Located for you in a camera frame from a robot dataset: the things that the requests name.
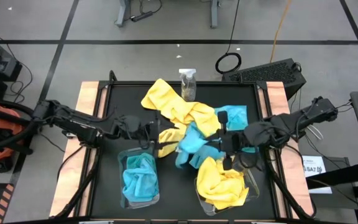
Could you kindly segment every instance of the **white sticker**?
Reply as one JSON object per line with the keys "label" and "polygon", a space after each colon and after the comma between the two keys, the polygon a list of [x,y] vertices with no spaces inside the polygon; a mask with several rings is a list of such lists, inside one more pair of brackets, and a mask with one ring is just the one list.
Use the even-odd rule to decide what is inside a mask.
{"label": "white sticker", "polygon": [[[323,158],[321,156],[302,156],[303,158],[303,171],[305,177],[318,175],[326,172]],[[311,194],[332,194],[333,191],[330,187],[321,187],[319,189],[309,190]]]}

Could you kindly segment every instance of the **blue cloth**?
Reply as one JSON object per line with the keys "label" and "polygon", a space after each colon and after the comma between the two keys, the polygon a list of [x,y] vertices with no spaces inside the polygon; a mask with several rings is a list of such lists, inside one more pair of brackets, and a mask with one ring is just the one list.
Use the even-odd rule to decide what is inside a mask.
{"label": "blue cloth", "polygon": [[147,153],[127,158],[122,193],[130,202],[149,202],[158,194],[155,159]]}
{"label": "blue cloth", "polygon": [[[227,111],[227,130],[240,131],[248,126],[247,106],[227,105],[221,108],[215,108],[215,114],[218,114],[220,111]],[[205,136],[203,136],[203,134],[199,131],[196,123],[190,123],[187,127],[185,137],[178,144],[179,154],[175,161],[175,165],[177,167],[181,167],[182,164],[187,162],[190,154],[194,154],[194,161],[191,165],[196,169],[200,167],[197,165],[201,165],[208,156],[214,159],[219,159],[221,157],[220,153],[223,152],[219,152],[212,146],[209,146],[201,151],[201,148],[205,147],[204,145],[207,143],[204,138]],[[244,152],[255,152],[255,148],[253,147],[245,147],[241,150]]]}
{"label": "blue cloth", "polygon": [[199,169],[207,157],[212,157],[214,160],[222,159],[224,157],[224,152],[219,152],[215,147],[204,145],[196,152],[196,154],[194,154],[189,164],[194,168]]}
{"label": "blue cloth", "polygon": [[215,108],[216,115],[221,111],[227,111],[226,128],[228,131],[240,131],[248,126],[247,106],[227,105]]}

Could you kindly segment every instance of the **wooden edge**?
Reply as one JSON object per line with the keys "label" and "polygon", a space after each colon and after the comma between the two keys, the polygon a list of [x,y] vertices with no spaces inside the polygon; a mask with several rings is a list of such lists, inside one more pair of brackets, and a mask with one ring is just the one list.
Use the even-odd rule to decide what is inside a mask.
{"label": "wooden edge", "polygon": [[[98,94],[99,82],[83,82],[81,84],[80,94],[78,95],[76,110],[93,114],[93,109]],[[80,147],[77,138],[69,139],[67,141],[65,155],[63,160],[70,156],[74,151]],[[52,207],[50,209],[50,216],[58,214],[65,205],[70,201],[75,191],[77,190],[82,171],[82,164],[85,158],[85,149],[82,149],[75,156],[66,162],[60,171],[59,179],[56,186],[55,196],[53,197]]]}
{"label": "wooden edge", "polygon": [[[267,82],[267,92],[273,114],[290,113],[282,82]],[[294,140],[291,139],[288,145],[298,150],[298,144]],[[287,189],[303,210],[307,214],[312,215],[313,206],[311,204],[305,173],[303,172],[302,158],[300,158],[298,153],[294,152],[293,149],[284,147],[281,160]],[[293,210],[292,216],[293,218],[298,218]]]}
{"label": "wooden edge", "polygon": [[[263,93],[263,89],[259,88],[258,90],[258,94],[259,94],[259,101],[260,101],[260,107],[262,109],[262,116],[264,118],[267,117],[267,108],[266,108],[266,104],[265,104],[265,96]],[[275,159],[275,154],[273,151],[270,151],[270,157],[272,158],[272,160]],[[273,164],[273,168],[275,171],[277,171],[277,164],[276,162],[272,162]],[[285,204],[284,204],[284,197],[283,194],[281,192],[281,190],[278,188],[277,184],[274,184],[275,186],[275,191],[276,191],[276,199],[277,199],[277,204],[278,204],[278,211],[279,211],[279,215],[280,218],[286,218],[287,214],[285,212]]]}
{"label": "wooden edge", "polygon": [[[104,111],[104,104],[106,102],[106,95],[107,95],[107,88],[103,88],[102,89],[102,93],[101,93],[101,97],[100,97],[100,102],[99,102],[99,109],[98,109],[98,118],[102,118],[103,117],[103,111]],[[89,173],[89,171],[92,168],[93,162],[94,162],[94,157],[96,155],[96,149],[92,149],[91,151],[91,155],[89,157],[89,164],[88,164],[88,170],[87,173]],[[91,183],[92,181],[88,184],[88,186],[86,187],[83,196],[82,196],[82,200],[81,200],[81,207],[80,207],[80,216],[85,216],[86,215],[86,207],[88,205],[88,198],[90,195],[90,191],[91,191]]]}
{"label": "wooden edge", "polygon": [[[80,94],[78,96],[76,110],[81,111],[87,114],[93,114],[96,96],[98,93],[99,82],[83,82],[81,85]],[[267,91],[269,95],[270,105],[272,108],[273,114],[280,113],[289,113],[288,102],[284,91],[284,86],[282,82],[267,82]],[[98,111],[98,117],[103,115],[104,102],[106,98],[106,89],[102,91],[101,102]],[[264,101],[263,92],[259,90],[260,105],[262,107],[262,116],[267,116],[266,105]],[[289,142],[289,145],[298,149],[298,145],[295,141]],[[77,139],[69,139],[66,146],[65,155],[63,160],[71,155],[75,150],[79,148],[79,142]],[[91,152],[89,159],[89,166],[93,164],[95,155],[95,150]],[[56,215],[60,212],[64,206],[70,201],[73,194],[78,188],[80,183],[82,164],[84,163],[85,150],[81,150],[75,156],[73,156],[60,172],[60,177],[57,183],[55,196],[53,198],[52,207],[50,210],[50,216]],[[305,212],[309,215],[313,213],[313,207],[311,205],[310,195],[308,192],[305,174],[303,172],[303,167],[299,155],[293,152],[291,149],[285,147],[282,151],[282,163],[285,174],[285,180],[287,187],[291,194],[294,196],[296,201],[302,206]],[[88,197],[90,193],[90,186],[87,186],[83,194],[83,199],[81,201],[80,215],[85,215],[86,206],[88,204]],[[277,202],[280,211],[280,216],[285,218],[285,206],[283,195],[276,186]],[[292,211],[293,217],[296,218],[297,215]]]}

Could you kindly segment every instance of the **yellow towel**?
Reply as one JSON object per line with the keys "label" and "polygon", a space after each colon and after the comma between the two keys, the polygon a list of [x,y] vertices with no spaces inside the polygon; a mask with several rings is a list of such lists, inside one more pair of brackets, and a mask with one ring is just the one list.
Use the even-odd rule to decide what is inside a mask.
{"label": "yellow towel", "polygon": [[[185,137],[186,132],[186,126],[182,126],[180,124],[175,125],[179,129],[170,128],[167,130],[164,130],[160,133],[158,136],[159,142],[175,142],[180,141]],[[164,146],[162,149],[158,150],[158,158],[167,156],[171,152],[173,152],[176,147],[178,146],[178,143],[169,144],[167,146]]]}
{"label": "yellow towel", "polygon": [[244,175],[234,169],[224,170],[222,160],[205,159],[197,175],[197,191],[207,203],[217,209],[242,206],[247,198],[248,188]]}
{"label": "yellow towel", "polygon": [[[221,126],[214,113],[214,108],[203,103],[186,102],[161,78],[155,81],[141,103],[144,108],[161,111],[161,115],[168,118],[179,128],[168,129],[160,133],[160,142],[181,140],[184,137],[187,125],[192,121],[197,124],[197,128],[205,136],[214,134]],[[163,157],[173,152],[176,145],[165,146],[158,152],[158,156]]]}

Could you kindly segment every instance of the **clear spray bottle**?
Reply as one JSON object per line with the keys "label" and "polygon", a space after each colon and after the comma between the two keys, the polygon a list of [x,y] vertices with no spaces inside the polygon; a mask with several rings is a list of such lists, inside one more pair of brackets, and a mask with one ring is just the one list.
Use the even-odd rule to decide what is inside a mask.
{"label": "clear spray bottle", "polygon": [[192,102],[196,99],[196,73],[195,68],[181,68],[179,69],[181,78],[181,97],[187,101]]}

